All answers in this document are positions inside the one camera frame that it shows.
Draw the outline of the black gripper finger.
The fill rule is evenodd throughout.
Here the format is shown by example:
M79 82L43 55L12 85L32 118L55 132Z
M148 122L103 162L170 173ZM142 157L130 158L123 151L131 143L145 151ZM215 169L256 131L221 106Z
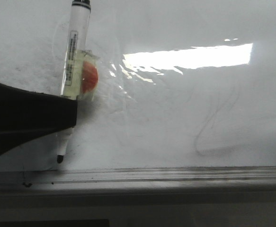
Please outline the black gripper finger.
M78 102L0 83L0 156L28 141L72 128Z

